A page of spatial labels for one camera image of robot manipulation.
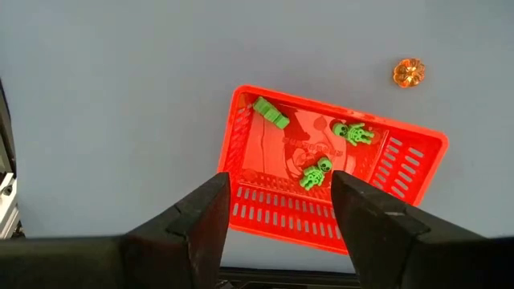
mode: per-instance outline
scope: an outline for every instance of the basket slot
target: basket slot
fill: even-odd
[[[386,141],[370,183],[387,193],[412,201],[426,176],[430,160],[412,141],[391,137]]]
[[[329,204],[244,184],[239,184],[235,192],[230,204],[232,226],[345,253]]]

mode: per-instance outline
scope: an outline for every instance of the skull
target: skull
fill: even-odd
[[[332,132],[337,136],[344,137],[348,133],[348,125],[341,123],[334,124],[334,126],[332,127]]]
[[[322,157],[318,161],[318,168],[320,168],[324,173],[327,173],[332,169],[332,162],[327,157]]]

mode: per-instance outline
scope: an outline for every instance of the metal frame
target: metal frame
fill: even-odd
[[[222,267],[216,288],[361,288],[355,274]]]

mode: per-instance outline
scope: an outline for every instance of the green block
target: green block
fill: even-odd
[[[262,96],[259,96],[259,98],[253,103],[254,110],[256,110],[261,115],[264,115],[270,108],[273,108],[273,105],[271,105],[267,100],[265,100]]]
[[[275,120],[275,125],[277,126],[277,128],[280,128],[280,129],[284,129],[285,127],[287,127],[289,124],[289,119],[283,115],[280,115],[276,120]]]
[[[273,104],[270,104],[262,96],[252,104],[256,112],[262,115],[266,120],[271,121],[277,128],[284,129],[289,124],[289,119],[283,116]]]
[[[267,119],[271,122],[275,122],[277,117],[279,117],[281,115],[280,115],[280,112],[278,110],[276,110],[276,108],[270,108],[267,110],[266,113],[263,114],[263,116],[265,119]]]

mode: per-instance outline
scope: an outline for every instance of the pumpkin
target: pumpkin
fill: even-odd
[[[420,59],[404,59],[393,70],[393,80],[400,88],[412,88],[425,79],[425,64]]]

